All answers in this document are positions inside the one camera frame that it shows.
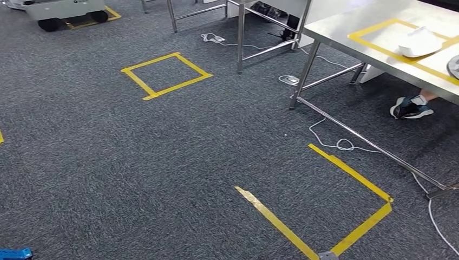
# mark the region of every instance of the metal frame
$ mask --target metal frame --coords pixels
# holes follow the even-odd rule
[[[306,82],[306,78],[309,75],[309,72],[310,72],[310,70],[312,68],[312,65],[313,65],[313,62],[314,62],[314,58],[315,58],[315,56],[317,54],[317,50],[319,49],[319,46],[320,46],[320,41],[315,39],[314,43],[312,44],[312,48],[311,48],[311,51],[310,51],[310,54],[309,54],[309,58],[308,58],[305,66],[303,68],[303,72],[301,73],[301,78],[300,78],[300,81],[298,82],[297,90],[291,96],[290,110],[295,109],[295,107],[297,105],[297,102],[302,103],[304,105],[307,105],[308,107],[312,108],[314,111],[318,112],[319,114],[323,115],[327,119],[331,120],[332,122],[334,122],[338,126],[343,127],[344,129],[346,129],[347,131],[349,131],[350,133],[352,133],[356,137],[358,137],[361,140],[365,141],[367,144],[369,144],[370,146],[374,147],[375,149],[377,149],[378,151],[380,151],[382,154],[386,155],[390,159],[394,160],[400,166],[404,167],[405,169],[407,169],[411,173],[413,173],[413,174],[423,178],[424,180],[430,182],[431,184],[435,185],[438,188],[438,190],[428,193],[427,197],[429,199],[436,198],[438,196],[447,194],[447,193],[452,192],[454,190],[459,190],[459,183],[452,184],[452,185],[441,184],[436,179],[432,178],[431,176],[427,175],[426,173],[422,172],[421,170],[415,168],[414,166],[410,165],[406,161],[400,159],[399,157],[397,157],[394,154],[386,151],[385,149],[377,146],[376,144],[374,144],[373,142],[369,141],[367,138],[365,138],[364,136],[362,136],[361,134],[359,134],[358,132],[356,132],[355,130],[350,128],[349,126],[347,126],[344,123],[340,122],[339,120],[335,119],[334,117],[332,117],[328,113],[324,112],[323,110],[321,110],[320,108],[316,107],[315,105],[313,105],[312,103],[308,102],[307,100],[303,99],[300,96],[301,92],[304,91],[304,90],[307,90],[307,89],[312,88],[314,86],[317,86],[317,85],[319,85],[321,83],[324,83],[324,82],[326,82],[328,80],[334,79],[335,77],[339,77],[339,76],[344,75],[346,73],[349,73],[349,72],[351,72],[353,70],[356,70],[356,72],[355,72],[355,74],[354,74],[354,76],[352,77],[352,80],[351,80],[351,84],[354,84],[357,81],[359,75],[362,73],[362,70],[364,69],[364,67],[366,67],[366,63],[362,62],[360,64],[352,66],[352,67],[350,67],[348,69],[344,69],[344,70],[342,70],[342,71],[340,71],[338,73],[335,73],[333,75],[330,75],[330,76],[328,76],[326,78],[323,78],[323,79],[321,79],[319,81],[316,81],[316,82],[314,82],[312,84],[309,84],[309,85],[305,86],[304,84]]]
[[[146,5],[145,3],[146,2],[150,2],[150,1],[155,1],[155,0],[141,0],[142,1],[142,7],[143,7],[143,10],[145,12],[145,14],[148,13],[148,11],[146,10]],[[220,4],[220,5],[217,5],[217,6],[214,6],[214,7],[211,7],[211,8],[207,8],[207,9],[204,9],[204,10],[200,10],[200,11],[197,11],[197,12],[193,12],[191,14],[187,14],[187,15],[183,15],[183,16],[180,16],[180,17],[175,17],[174,15],[174,8],[172,6],[172,0],[166,0],[167,1],[167,8],[169,9],[169,14],[171,16],[171,21],[172,21],[172,28],[174,29],[174,33],[178,32],[178,29],[177,29],[177,21],[178,20],[181,20],[181,19],[184,19],[184,18],[187,18],[187,17],[191,17],[191,16],[195,16],[195,15],[199,15],[199,14],[203,14],[205,12],[209,12],[209,11],[213,11],[213,10],[216,10],[216,9],[220,9],[220,8],[225,8],[225,17],[227,18],[228,17],[228,5],[229,4],[234,4],[238,7],[238,12],[239,12],[239,22],[238,22],[238,69],[237,69],[237,72],[239,74],[242,73],[242,63],[246,60],[249,60],[251,58],[255,58],[257,56],[260,56],[262,54],[265,54],[265,53],[269,53],[273,50],[277,50],[279,48],[282,48],[284,46],[289,46],[291,45],[291,48],[292,49],[295,49],[296,47],[299,47],[299,43],[301,41],[301,36],[302,36],[302,33],[303,33],[303,29],[304,29],[304,23],[306,21],[306,18],[307,18],[307,15],[309,13],[309,9],[311,7],[311,2],[312,0],[307,0],[306,1],[306,7],[305,7],[305,10],[304,10],[304,13],[303,13],[303,16],[302,18],[300,19],[300,23],[299,23],[299,29],[293,29],[291,27],[289,27],[288,25],[282,23],[282,22],[279,22],[277,21],[276,19],[272,19],[266,15],[263,15],[255,10],[252,10],[250,8],[246,8],[244,6],[244,3],[238,3],[236,2],[237,0],[225,0],[225,4]],[[278,26],[281,26],[287,30],[290,30],[294,33],[296,33],[296,37],[295,39],[292,39],[292,40],[288,40],[288,41],[285,41],[285,42],[282,42],[280,44],[278,44],[277,46],[274,46],[272,48],[268,48],[266,50],[262,50],[260,51],[259,53],[256,53],[256,54],[253,54],[251,56],[248,56],[248,57],[244,57],[244,27],[245,27],[245,11],[248,11],[248,12],[251,12],[255,15],[258,15]]]

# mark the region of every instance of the yellow tape marking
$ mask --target yellow tape marking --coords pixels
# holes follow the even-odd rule
[[[400,23],[402,25],[405,25],[405,26],[408,26],[408,27],[411,27],[411,28],[418,28],[418,26],[414,25],[414,24],[411,24],[411,23],[408,23],[408,22],[405,22],[405,21],[402,21],[402,20],[399,20],[399,19],[389,19],[385,22],[382,22],[382,23],[379,23],[379,24],[375,24],[375,25],[372,25],[370,27],[367,27],[363,30],[360,30],[360,31],[357,31],[357,32],[353,32],[351,33],[348,38],[349,39],[352,39],[364,46],[367,46],[367,47],[370,47],[376,51],[379,51],[380,53],[383,53],[383,54],[386,54],[388,55],[389,57],[392,57],[394,58],[395,60],[397,61],[401,61],[401,62],[405,62],[409,65],[412,65],[418,69],[421,69],[429,74],[432,74],[434,76],[437,76],[439,77],[440,79],[443,79],[443,80],[446,80],[448,82],[451,82],[455,85],[458,85],[459,86],[459,80],[454,78],[454,77],[451,77],[450,75],[447,75],[447,74],[443,74],[441,73],[440,71],[438,70],[434,70],[432,68],[429,68],[427,66],[424,66],[424,65],[421,65],[419,64],[418,62],[426,57],[429,57],[431,55],[434,55],[435,53],[439,52],[439,51],[442,51],[442,50],[445,50],[451,46],[453,46],[454,44],[457,44],[459,43],[459,36],[456,36],[456,37],[453,37],[453,38],[450,38],[448,36],[444,36],[444,35],[441,35],[441,34],[438,34],[438,33],[434,33],[437,37],[439,38],[442,38],[444,40],[446,40],[445,42],[443,42],[442,44],[442,49],[433,53],[433,54],[430,54],[430,55],[426,55],[426,56],[422,56],[422,57],[417,57],[417,58],[408,58],[408,57],[405,57],[403,55],[399,55],[399,54],[396,54],[394,53],[393,51],[390,51],[390,50],[387,50],[387,49],[384,49],[376,44],[373,44],[367,40],[364,40],[362,39],[362,36],[366,35],[366,34],[369,34],[369,33],[372,33],[374,31],[377,31],[377,30],[381,30],[387,26],[390,26],[392,24],[395,24],[395,23]]]
[[[265,205],[263,205],[251,192],[245,191],[240,187],[235,187],[244,198],[268,219],[287,239],[289,239],[303,254],[310,260],[319,260],[319,256],[312,251],[297,235],[295,235],[280,219],[278,219]]]
[[[139,63],[139,64],[137,64],[137,65],[133,65],[133,66],[124,68],[124,69],[122,69],[121,71],[123,71],[123,70],[138,69],[138,68],[140,68],[140,67],[143,67],[143,66],[146,66],[146,65],[150,65],[150,64],[155,63],[155,62],[159,62],[159,61],[162,61],[162,60],[171,58],[171,57],[176,57],[176,56],[178,56],[178,55],[180,55],[180,53],[171,53],[171,54],[165,55],[165,56],[163,56],[163,57],[155,58],[155,59],[153,59],[153,60],[151,60],[151,61],[142,62],[142,63]]]
[[[370,229],[372,229],[378,222],[380,222],[384,217],[386,217],[392,211],[392,206],[390,202],[386,203],[382,208],[380,208],[375,214],[373,214],[369,219],[367,219],[362,225],[352,231],[348,236],[346,236],[341,242],[335,245],[331,251],[335,255],[339,256],[349,247],[351,247],[357,240],[363,237]]]
[[[378,188],[375,184],[371,183],[365,177],[360,175],[354,169],[349,167],[343,161],[339,160],[334,155],[329,155],[325,153],[324,151],[322,151],[320,148],[318,148],[317,146],[313,144],[309,144],[309,148],[313,149],[318,154],[322,155],[322,157],[332,162],[333,164],[341,168],[343,171],[347,172],[350,176],[360,181],[360,183],[365,185],[367,188],[369,188],[371,191],[373,191],[374,193],[376,193],[377,195],[379,195],[382,199],[386,201],[386,204],[381,209],[379,209],[375,214],[373,214],[369,219],[367,219],[362,225],[360,225],[358,228],[352,231],[341,242],[339,242],[337,245],[333,247],[331,251],[335,253],[335,255],[339,256],[344,251],[346,251],[350,246],[352,246],[357,240],[363,237],[364,234],[366,234],[371,228],[373,228],[378,222],[380,222],[385,216],[387,216],[392,211],[391,203],[394,201],[394,199],[391,198],[383,190]]]
[[[118,14],[117,12],[115,12],[112,8],[108,7],[108,6],[105,6],[105,9],[113,15],[113,17],[110,17],[108,18],[109,21],[113,21],[113,20],[116,20],[116,19],[119,19],[121,18],[121,15]]]
[[[143,66],[147,66],[147,65],[153,64],[155,62],[163,61],[165,59],[169,59],[169,58],[172,58],[172,57],[176,57],[181,62],[185,63],[190,68],[194,69],[196,72],[201,74],[201,76],[199,76],[199,77],[197,77],[195,79],[180,83],[178,85],[172,86],[170,88],[166,88],[166,89],[163,89],[161,91],[155,92],[149,86],[147,86],[147,84],[145,84],[144,81],[142,81],[139,77],[137,77],[132,72],[132,70],[134,70],[134,69],[138,69],[138,68],[141,68]],[[179,88],[183,88],[185,86],[194,84],[196,82],[199,82],[201,80],[204,80],[204,79],[207,79],[207,78],[213,76],[212,74],[209,74],[209,73],[205,72],[204,70],[202,70],[201,68],[199,68],[198,66],[193,64],[191,61],[189,61],[186,58],[184,58],[183,56],[181,56],[180,53],[171,53],[171,54],[168,54],[168,55],[165,55],[165,56],[162,56],[162,57],[155,58],[155,59],[150,60],[150,61],[142,62],[142,63],[136,64],[136,65],[124,68],[124,69],[121,70],[121,72],[126,73],[135,83],[137,83],[143,90],[145,90],[145,92],[147,92],[148,96],[144,97],[143,100],[151,100],[151,99],[157,98],[160,95],[164,95],[164,94],[169,93],[171,91],[177,90]]]
[[[108,7],[108,6],[105,6],[105,10],[107,12],[109,12],[111,15],[113,15],[113,17],[110,17],[108,18],[107,21],[113,21],[113,20],[116,20],[116,19],[119,19],[121,18],[121,15],[118,14],[117,12],[115,12],[112,8]],[[66,19],[64,19],[64,22],[65,24],[67,25],[67,28],[69,28],[70,30],[75,30],[75,29],[79,29],[79,28],[82,28],[82,27],[86,27],[86,26],[91,26],[91,25],[95,25],[95,24],[99,24],[97,22],[90,22],[90,23],[85,23],[85,24],[81,24],[81,25],[78,25],[78,26],[73,26],[71,23],[69,23]]]
[[[322,155],[325,159],[328,161],[332,162],[339,168],[341,168],[343,171],[347,172],[350,176],[356,178],[358,181],[360,181],[363,185],[365,185],[367,188],[369,188],[372,192],[376,193],[378,196],[380,196],[382,199],[384,199],[386,202],[393,202],[394,199],[392,199],[387,193],[385,193],[383,190],[378,188],[375,184],[371,183],[369,180],[367,180],[365,177],[363,177],[360,173],[356,172],[354,169],[349,167],[347,164],[345,164],[343,161],[339,160],[333,155],[328,155],[324,151],[322,151],[319,147],[309,144],[309,148],[313,149],[316,151],[318,154]]]

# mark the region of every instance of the blue toy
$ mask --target blue toy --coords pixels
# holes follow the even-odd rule
[[[30,248],[23,250],[0,249],[0,260],[25,260],[32,259]]]

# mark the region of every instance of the floor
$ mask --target floor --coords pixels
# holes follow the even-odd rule
[[[177,1],[177,15],[202,8]],[[106,24],[53,33],[0,5],[0,248],[29,246],[51,259],[307,259],[236,186],[250,191],[314,252],[330,250],[385,201],[308,147],[333,154],[390,194],[392,212],[340,259],[457,259],[435,231],[423,191],[380,154],[320,146],[308,127],[322,119],[289,111],[306,55],[280,50],[235,73],[236,20],[215,11],[179,22],[165,1],[107,0],[122,15]],[[247,17],[247,44],[277,44],[279,28]],[[248,47],[247,53],[253,53]],[[151,100],[121,69],[170,53],[212,77]],[[355,60],[327,47],[345,66]],[[340,68],[317,61],[310,81]],[[154,91],[196,77],[178,60],[135,71]],[[350,75],[305,96],[369,139],[434,175],[457,180],[459,108],[394,120],[389,107],[417,89],[390,75],[349,86]],[[315,130],[369,148],[333,123]],[[459,193],[435,199],[434,216],[459,247]]]

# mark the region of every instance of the black sneaker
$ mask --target black sneaker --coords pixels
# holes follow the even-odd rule
[[[428,106],[417,105],[406,97],[399,97],[395,106],[390,108],[390,114],[395,118],[417,119],[433,114]]]

